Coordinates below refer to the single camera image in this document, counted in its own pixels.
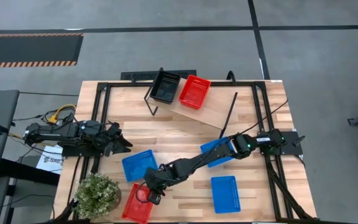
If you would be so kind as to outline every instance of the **yellow cable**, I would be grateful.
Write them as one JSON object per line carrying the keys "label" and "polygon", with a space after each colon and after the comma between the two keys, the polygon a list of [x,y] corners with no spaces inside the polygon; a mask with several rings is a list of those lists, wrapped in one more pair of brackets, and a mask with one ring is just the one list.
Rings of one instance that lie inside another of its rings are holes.
{"label": "yellow cable", "polygon": [[59,112],[60,112],[62,109],[67,108],[67,107],[73,107],[74,110],[76,109],[76,106],[73,105],[73,104],[63,105],[63,106],[61,106],[61,107],[56,111],[56,113],[55,113],[54,115],[52,115],[52,116],[48,119],[48,122],[49,122],[49,123],[56,124],[56,122],[57,122],[57,120],[58,120],[58,119],[57,119],[57,116],[59,115]]}

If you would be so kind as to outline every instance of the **potted plant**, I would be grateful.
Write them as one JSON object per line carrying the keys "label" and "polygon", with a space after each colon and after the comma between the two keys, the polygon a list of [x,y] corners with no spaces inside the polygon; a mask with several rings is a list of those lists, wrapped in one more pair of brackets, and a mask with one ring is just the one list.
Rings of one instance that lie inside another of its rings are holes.
{"label": "potted plant", "polygon": [[74,208],[82,218],[106,217],[121,201],[118,182],[102,174],[90,174],[78,186],[74,196],[78,205]]}

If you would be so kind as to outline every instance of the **concrete floor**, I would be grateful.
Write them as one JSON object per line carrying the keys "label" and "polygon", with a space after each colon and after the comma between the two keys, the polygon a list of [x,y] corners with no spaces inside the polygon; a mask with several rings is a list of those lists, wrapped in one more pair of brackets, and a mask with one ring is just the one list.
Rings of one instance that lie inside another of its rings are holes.
{"label": "concrete floor", "polygon": [[[260,26],[358,25],[358,1],[257,0]],[[247,1],[0,0],[0,29],[250,26]],[[322,220],[358,223],[358,30],[262,31],[271,79],[282,79]],[[85,34],[78,65],[0,68],[0,89],[78,94],[83,80],[125,71],[197,69],[205,78],[261,79],[252,31]],[[16,118],[76,97],[20,95]],[[22,133],[21,122],[12,132]],[[4,157],[27,152],[8,141]],[[31,217],[21,218],[31,211]],[[13,223],[45,221],[50,205],[17,210]]]}

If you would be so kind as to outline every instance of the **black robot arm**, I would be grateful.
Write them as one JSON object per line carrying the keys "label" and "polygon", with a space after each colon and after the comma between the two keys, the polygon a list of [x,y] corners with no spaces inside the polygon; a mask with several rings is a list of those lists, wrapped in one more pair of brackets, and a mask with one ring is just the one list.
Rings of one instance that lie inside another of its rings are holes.
{"label": "black robot arm", "polygon": [[157,170],[148,168],[144,175],[145,183],[150,189],[148,201],[158,205],[161,195],[165,196],[163,191],[167,187],[187,180],[189,175],[193,174],[196,169],[210,162],[223,157],[243,159],[248,157],[257,147],[267,146],[274,148],[284,144],[286,142],[281,132],[277,129],[256,138],[250,137],[247,134],[235,134],[215,145],[210,151],[191,159],[177,159],[168,164],[161,164]]}
{"label": "black robot arm", "polygon": [[41,126],[33,123],[26,128],[23,140],[29,146],[42,141],[58,141],[63,148],[63,156],[109,156],[110,153],[130,152],[127,141],[119,129],[118,123],[110,123],[105,130],[97,121],[72,122],[61,126]]}

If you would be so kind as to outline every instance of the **blue basket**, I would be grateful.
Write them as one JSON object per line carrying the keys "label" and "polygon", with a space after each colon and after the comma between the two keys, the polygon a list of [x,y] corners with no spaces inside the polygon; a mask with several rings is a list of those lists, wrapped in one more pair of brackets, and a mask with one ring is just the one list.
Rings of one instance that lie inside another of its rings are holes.
{"label": "blue basket", "polygon": [[151,149],[123,159],[122,166],[128,182],[143,178],[149,167],[157,169],[157,163]]}
{"label": "blue basket", "polygon": [[[224,137],[224,138],[217,139],[217,140],[211,141],[211,142],[209,142],[209,143],[207,143],[207,144],[204,144],[204,145],[200,146],[201,152],[202,152],[202,153],[208,152],[208,151],[211,150],[215,145],[224,142],[226,139],[227,139],[227,137]],[[224,162],[230,161],[230,160],[232,160],[232,159],[233,159],[233,157],[225,157],[225,158],[222,158],[222,159],[218,159],[218,160],[216,160],[216,161],[210,162],[210,163],[208,164],[208,167],[214,167],[214,166],[217,166],[217,165],[222,164],[222,163],[224,163]]]}
{"label": "blue basket", "polygon": [[240,212],[240,199],[234,176],[212,177],[212,198],[215,213]]}

